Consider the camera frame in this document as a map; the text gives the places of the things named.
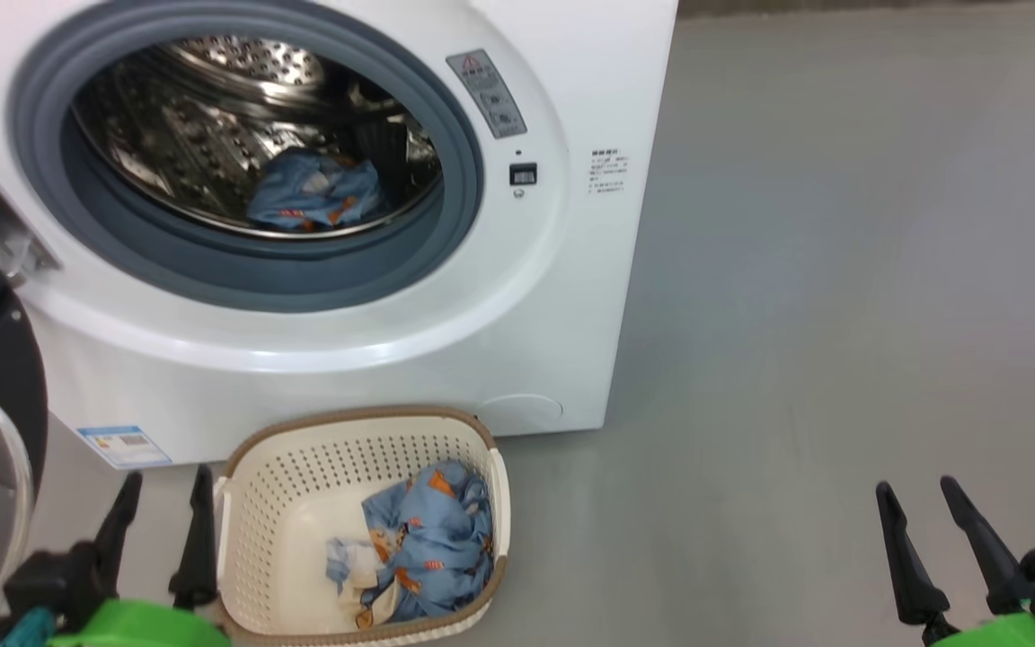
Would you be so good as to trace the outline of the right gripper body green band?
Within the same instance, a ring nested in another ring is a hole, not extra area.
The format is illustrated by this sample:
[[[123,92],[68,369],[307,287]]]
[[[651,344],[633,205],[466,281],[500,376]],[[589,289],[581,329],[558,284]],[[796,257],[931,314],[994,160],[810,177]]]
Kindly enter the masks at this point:
[[[1035,602],[1026,613],[1001,616],[969,630],[949,624],[945,609],[937,602],[923,604],[925,646],[1035,646]]]

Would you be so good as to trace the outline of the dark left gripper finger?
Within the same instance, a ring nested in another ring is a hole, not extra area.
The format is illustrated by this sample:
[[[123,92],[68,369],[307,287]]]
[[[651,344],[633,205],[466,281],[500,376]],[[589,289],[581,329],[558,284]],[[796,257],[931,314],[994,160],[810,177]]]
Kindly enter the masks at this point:
[[[214,479],[199,465],[190,492],[190,525],[178,570],[169,582],[173,606],[196,610],[217,599],[217,529],[214,520]]]
[[[93,541],[94,580],[103,598],[118,597],[120,562],[128,528],[138,511],[141,486],[141,472],[128,472]]]

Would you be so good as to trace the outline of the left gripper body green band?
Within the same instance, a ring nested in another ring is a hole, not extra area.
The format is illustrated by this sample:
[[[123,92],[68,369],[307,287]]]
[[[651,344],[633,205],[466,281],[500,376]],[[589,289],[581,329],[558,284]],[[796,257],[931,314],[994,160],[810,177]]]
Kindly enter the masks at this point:
[[[47,646],[230,646],[208,619],[144,599],[107,599],[82,629],[55,634]]]

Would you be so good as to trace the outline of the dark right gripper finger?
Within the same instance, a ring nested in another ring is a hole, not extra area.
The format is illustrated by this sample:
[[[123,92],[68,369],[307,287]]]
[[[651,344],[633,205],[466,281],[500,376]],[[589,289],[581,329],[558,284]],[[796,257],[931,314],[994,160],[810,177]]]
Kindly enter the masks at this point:
[[[907,514],[890,483],[875,488],[897,616],[903,624],[928,625],[944,619],[949,601],[931,583],[907,533]]]
[[[966,534],[986,583],[986,604],[990,614],[1021,613],[1023,602],[1034,593],[1034,585],[1022,572],[1021,561],[1004,545],[988,519],[978,511],[957,479],[942,476],[940,486],[954,524]]]

